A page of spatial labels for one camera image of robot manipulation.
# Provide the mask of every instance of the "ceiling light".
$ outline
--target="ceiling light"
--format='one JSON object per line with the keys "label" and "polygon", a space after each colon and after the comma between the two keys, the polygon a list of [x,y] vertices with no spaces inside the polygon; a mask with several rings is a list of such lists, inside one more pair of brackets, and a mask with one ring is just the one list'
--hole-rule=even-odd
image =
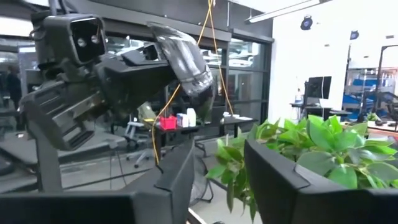
{"label": "ceiling light", "polygon": [[289,7],[283,8],[283,9],[273,11],[273,12],[267,12],[267,13],[264,13],[264,14],[261,14],[258,16],[251,17],[249,19],[246,19],[246,22],[255,23],[255,22],[264,21],[266,19],[271,19],[271,18],[274,18],[277,16],[282,16],[282,15],[285,15],[285,14],[288,14],[291,12],[306,9],[308,7],[315,6],[317,4],[324,3],[327,1],[331,1],[331,0],[308,0],[305,2],[295,4],[293,6],[289,6]]}

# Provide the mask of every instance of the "ceiling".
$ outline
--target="ceiling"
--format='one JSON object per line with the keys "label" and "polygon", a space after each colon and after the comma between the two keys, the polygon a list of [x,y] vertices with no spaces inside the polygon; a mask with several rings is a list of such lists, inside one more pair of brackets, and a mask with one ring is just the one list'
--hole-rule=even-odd
{"label": "ceiling", "polygon": [[293,6],[305,0],[230,0],[236,4],[250,7],[261,12],[273,12],[285,7]]}

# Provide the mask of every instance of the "computer monitor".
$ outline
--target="computer monitor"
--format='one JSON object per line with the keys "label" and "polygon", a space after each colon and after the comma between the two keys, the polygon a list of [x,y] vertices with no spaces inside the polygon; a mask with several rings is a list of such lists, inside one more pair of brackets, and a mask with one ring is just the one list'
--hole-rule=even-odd
{"label": "computer monitor", "polygon": [[313,77],[308,79],[306,90],[307,97],[329,99],[331,77]]}

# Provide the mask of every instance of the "white bottle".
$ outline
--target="white bottle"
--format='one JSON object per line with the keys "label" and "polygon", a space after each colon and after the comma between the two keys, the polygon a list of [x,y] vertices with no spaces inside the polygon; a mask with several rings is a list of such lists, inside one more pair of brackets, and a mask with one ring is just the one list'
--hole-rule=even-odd
{"label": "white bottle", "polygon": [[187,109],[187,115],[189,120],[189,126],[195,127],[197,125],[197,114],[193,108]]}

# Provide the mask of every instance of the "potted plant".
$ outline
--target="potted plant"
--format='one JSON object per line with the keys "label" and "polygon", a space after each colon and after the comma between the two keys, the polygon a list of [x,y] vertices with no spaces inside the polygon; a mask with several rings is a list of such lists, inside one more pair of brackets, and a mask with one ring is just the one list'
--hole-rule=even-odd
{"label": "potted plant", "polygon": [[243,157],[245,139],[255,139],[286,159],[322,175],[349,189],[398,188],[398,169],[388,162],[395,160],[392,142],[366,139],[367,123],[344,127],[336,116],[324,121],[308,116],[294,124],[279,121],[254,125],[249,134],[235,139],[217,140],[218,165],[208,178],[220,178],[227,185],[227,204],[232,212],[234,198],[248,206],[252,220],[257,212],[253,192],[247,180]]}

